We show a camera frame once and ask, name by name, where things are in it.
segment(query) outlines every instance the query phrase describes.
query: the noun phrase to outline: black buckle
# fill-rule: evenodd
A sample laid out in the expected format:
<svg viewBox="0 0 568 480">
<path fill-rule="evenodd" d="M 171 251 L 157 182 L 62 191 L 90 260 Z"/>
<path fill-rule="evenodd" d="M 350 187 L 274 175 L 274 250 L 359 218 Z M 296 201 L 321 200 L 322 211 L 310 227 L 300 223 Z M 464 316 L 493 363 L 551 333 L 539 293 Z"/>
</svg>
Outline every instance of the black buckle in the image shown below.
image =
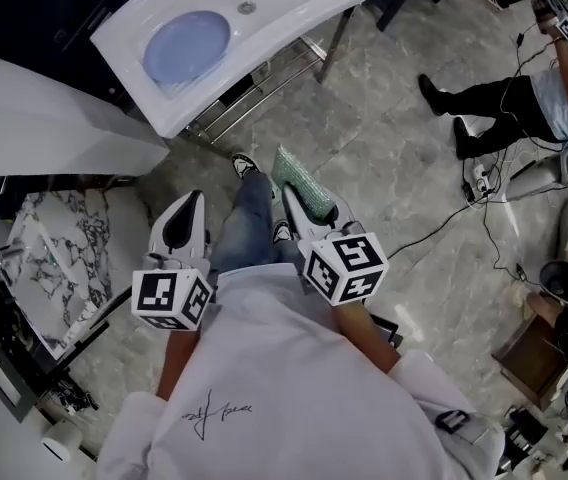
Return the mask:
<svg viewBox="0 0 568 480">
<path fill-rule="evenodd" d="M 463 428 L 469 421 L 471 421 L 471 417 L 464 411 L 448 411 L 443 412 L 435 418 L 435 426 L 453 435 L 456 434 L 459 429 Z"/>
</svg>

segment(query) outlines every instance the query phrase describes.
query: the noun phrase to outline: green sponge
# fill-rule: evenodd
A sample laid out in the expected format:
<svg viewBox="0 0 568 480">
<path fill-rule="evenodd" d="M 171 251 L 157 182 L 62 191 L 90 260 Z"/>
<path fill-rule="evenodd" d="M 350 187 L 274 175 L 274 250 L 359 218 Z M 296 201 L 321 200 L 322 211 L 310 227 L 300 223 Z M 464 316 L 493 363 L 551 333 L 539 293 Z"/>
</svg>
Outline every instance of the green sponge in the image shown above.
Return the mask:
<svg viewBox="0 0 568 480">
<path fill-rule="evenodd" d="M 291 185 L 316 219 L 323 220 L 335 206 L 335 203 L 322 186 L 313 179 L 302 162 L 281 144 L 275 153 L 271 178 L 280 190 L 283 190 L 287 183 Z"/>
</svg>

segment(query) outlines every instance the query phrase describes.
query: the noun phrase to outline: marble table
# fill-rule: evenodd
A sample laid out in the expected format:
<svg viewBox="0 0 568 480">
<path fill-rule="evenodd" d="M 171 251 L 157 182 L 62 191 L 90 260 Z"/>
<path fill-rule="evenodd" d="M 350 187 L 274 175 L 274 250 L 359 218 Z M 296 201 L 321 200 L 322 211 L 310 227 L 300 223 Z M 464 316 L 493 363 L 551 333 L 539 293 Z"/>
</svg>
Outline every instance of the marble table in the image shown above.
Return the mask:
<svg viewBox="0 0 568 480">
<path fill-rule="evenodd" d="M 9 291 L 54 359 L 131 285 L 150 225 L 133 188 L 29 194 L 2 260 Z"/>
</svg>

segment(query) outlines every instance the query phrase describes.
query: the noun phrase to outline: blue plastic bowl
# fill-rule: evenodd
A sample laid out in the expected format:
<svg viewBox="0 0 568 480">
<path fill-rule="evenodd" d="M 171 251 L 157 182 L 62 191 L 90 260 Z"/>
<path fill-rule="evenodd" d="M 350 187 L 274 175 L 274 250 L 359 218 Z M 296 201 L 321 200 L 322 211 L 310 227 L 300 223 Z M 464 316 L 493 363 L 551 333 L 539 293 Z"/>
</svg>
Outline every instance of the blue plastic bowl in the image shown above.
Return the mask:
<svg viewBox="0 0 568 480">
<path fill-rule="evenodd" d="M 157 82 L 176 84 L 208 71 L 224 55 L 231 38 L 228 20 L 213 11 L 173 18 L 151 38 L 142 65 Z"/>
</svg>

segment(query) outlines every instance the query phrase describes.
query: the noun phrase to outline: sink drain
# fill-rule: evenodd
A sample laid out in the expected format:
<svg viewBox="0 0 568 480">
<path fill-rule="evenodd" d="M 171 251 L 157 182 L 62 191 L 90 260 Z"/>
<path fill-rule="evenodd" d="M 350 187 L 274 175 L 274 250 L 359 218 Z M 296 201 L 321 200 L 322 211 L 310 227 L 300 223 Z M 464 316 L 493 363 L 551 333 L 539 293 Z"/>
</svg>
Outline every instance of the sink drain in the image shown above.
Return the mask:
<svg viewBox="0 0 568 480">
<path fill-rule="evenodd" d="M 238 7 L 237 10 L 240 14 L 252 14 L 255 12 L 257 5 L 253 2 L 242 2 Z"/>
</svg>

